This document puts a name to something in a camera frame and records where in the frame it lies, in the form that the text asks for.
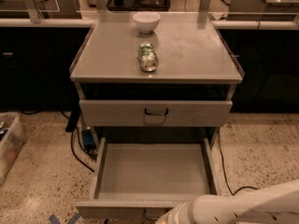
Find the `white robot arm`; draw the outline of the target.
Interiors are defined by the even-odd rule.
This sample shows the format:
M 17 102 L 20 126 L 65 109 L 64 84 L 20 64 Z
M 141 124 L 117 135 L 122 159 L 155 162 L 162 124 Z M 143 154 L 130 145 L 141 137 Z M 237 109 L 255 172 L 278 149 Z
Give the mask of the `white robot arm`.
M 299 180 L 235 196 L 203 195 L 181 203 L 155 224 L 299 224 Z

